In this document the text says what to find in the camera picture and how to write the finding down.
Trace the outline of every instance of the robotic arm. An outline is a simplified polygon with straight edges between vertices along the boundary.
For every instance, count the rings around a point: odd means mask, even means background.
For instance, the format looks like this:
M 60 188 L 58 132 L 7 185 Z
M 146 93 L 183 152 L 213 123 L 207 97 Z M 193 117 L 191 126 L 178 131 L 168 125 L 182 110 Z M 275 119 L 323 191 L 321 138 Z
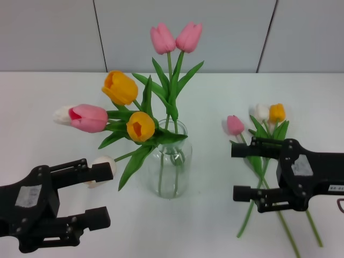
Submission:
M 279 188 L 233 188 L 234 201 L 250 202 L 252 199 L 261 213 L 288 209 L 306 211 L 310 198 L 315 195 L 344 195 L 344 154 L 310 152 L 294 139 L 278 141 L 252 137 L 249 146 L 232 145 L 232 157 L 247 156 L 278 160 Z
M 0 187 L 0 237 L 17 238 L 22 253 L 42 247 L 77 246 L 85 228 L 90 231 L 107 228 L 110 217 L 106 207 L 100 207 L 86 210 L 84 214 L 57 218 L 58 189 L 111 179 L 113 174 L 109 163 L 88 168 L 86 159 L 32 169 L 18 183 Z

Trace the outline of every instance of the tulip bloom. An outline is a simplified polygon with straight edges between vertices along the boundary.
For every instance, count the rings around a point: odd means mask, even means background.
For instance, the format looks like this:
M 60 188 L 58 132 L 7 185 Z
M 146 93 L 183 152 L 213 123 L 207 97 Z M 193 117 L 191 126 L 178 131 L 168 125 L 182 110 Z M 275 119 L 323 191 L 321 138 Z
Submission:
M 106 163 L 106 162 L 108 162 L 110 164 L 112 174 L 113 174 L 113 176 L 115 176 L 116 171 L 117 171 L 116 162 L 113 160 L 113 158 L 106 156 L 106 155 L 95 159 L 94 162 L 92 162 L 91 165 L 89 165 L 89 168 L 92 168 L 92 166 L 94 164 Z M 88 188 L 94 188 L 94 187 L 98 187 L 98 186 L 100 186 L 106 182 L 108 182 L 108 181 L 96 182 L 93 180 L 93 181 L 85 182 L 85 184 L 88 184 Z
M 105 93 L 117 105 L 130 105 L 138 96 L 138 86 L 121 71 L 111 71 L 107 75 L 102 88 Z
M 243 123 L 236 116 L 227 117 L 227 127 L 228 127 L 229 133 L 232 135 L 239 135 L 245 129 Z
M 105 109 L 87 104 L 63 106 L 53 117 L 57 124 L 69 125 L 88 133 L 103 131 L 108 122 Z
M 202 33 L 202 23 L 195 25 L 190 22 L 176 39 L 176 46 L 187 53 L 193 52 Z
M 257 104 L 255 110 L 254 110 L 254 117 L 259 121 L 260 123 L 263 122 L 263 120 L 267 121 L 269 119 L 270 111 L 268 106 L 263 104 Z
M 270 107 L 270 121 L 273 123 L 282 122 L 285 119 L 284 107 L 282 104 L 272 105 Z
M 176 42 L 164 23 L 159 23 L 157 28 L 151 28 L 150 38 L 155 51 L 160 55 L 172 52 L 176 48 Z
M 144 112 L 135 112 L 127 123 L 127 132 L 133 141 L 144 142 L 155 132 L 154 121 Z

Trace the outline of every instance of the white label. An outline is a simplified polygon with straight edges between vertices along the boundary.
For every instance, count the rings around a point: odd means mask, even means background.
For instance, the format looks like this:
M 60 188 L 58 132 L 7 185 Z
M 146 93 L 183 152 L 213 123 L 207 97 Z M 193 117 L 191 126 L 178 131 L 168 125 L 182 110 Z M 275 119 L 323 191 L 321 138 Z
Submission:
M 34 185 L 32 187 L 21 187 L 16 206 L 31 208 L 37 205 L 39 194 L 41 193 L 42 185 Z
M 311 165 L 304 154 L 301 154 L 295 163 L 291 165 L 291 169 L 295 176 L 313 176 Z
M 335 185 L 335 184 L 331 184 L 331 185 L 328 187 L 328 191 L 329 191 L 329 192 L 333 192 L 333 191 L 336 191 L 336 192 L 344 192 L 344 185 Z

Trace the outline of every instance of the white tulip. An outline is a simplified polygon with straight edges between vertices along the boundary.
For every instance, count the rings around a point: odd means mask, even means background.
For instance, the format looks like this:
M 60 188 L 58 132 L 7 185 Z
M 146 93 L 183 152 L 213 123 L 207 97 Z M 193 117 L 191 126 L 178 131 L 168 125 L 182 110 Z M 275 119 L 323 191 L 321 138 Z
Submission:
M 71 118 L 68 111 L 75 106 L 76 105 L 63 106 L 60 109 L 56 110 L 53 114 L 54 122 L 60 125 L 70 125 Z
M 106 155 L 96 158 L 94 160 L 94 162 L 92 162 L 91 165 L 89 165 L 89 168 L 92 168 L 93 164 L 99 164 L 99 163 L 105 163 L 105 162 L 108 162 L 110 164 L 112 174 L 113 174 L 113 176 L 115 176 L 116 171 L 117 171 L 116 162 L 113 160 L 112 157 L 109 157 Z M 93 181 L 85 182 L 85 184 L 88 184 L 88 188 L 94 188 L 94 187 L 98 187 L 98 186 L 100 186 L 106 182 L 108 182 L 108 181 L 103 181 L 103 182 L 97 183 L 96 181 L 93 180 Z
M 269 106 L 264 105 L 264 104 L 257 104 L 254 110 L 255 119 L 257 119 L 259 123 L 262 123 L 263 120 L 265 121 L 269 120 L 269 116 L 270 116 Z

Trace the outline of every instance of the gray wall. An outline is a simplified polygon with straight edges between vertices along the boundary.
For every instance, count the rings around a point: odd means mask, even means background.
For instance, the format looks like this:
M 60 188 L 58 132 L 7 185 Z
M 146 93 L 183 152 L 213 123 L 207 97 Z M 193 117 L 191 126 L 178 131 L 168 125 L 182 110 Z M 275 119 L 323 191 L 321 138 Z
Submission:
M 95 0 L 108 69 L 153 71 L 149 30 L 202 22 L 183 71 L 257 70 L 275 0 Z M 259 72 L 344 72 L 343 0 L 279 0 Z M 106 71 L 92 0 L 2 0 L 0 71 Z

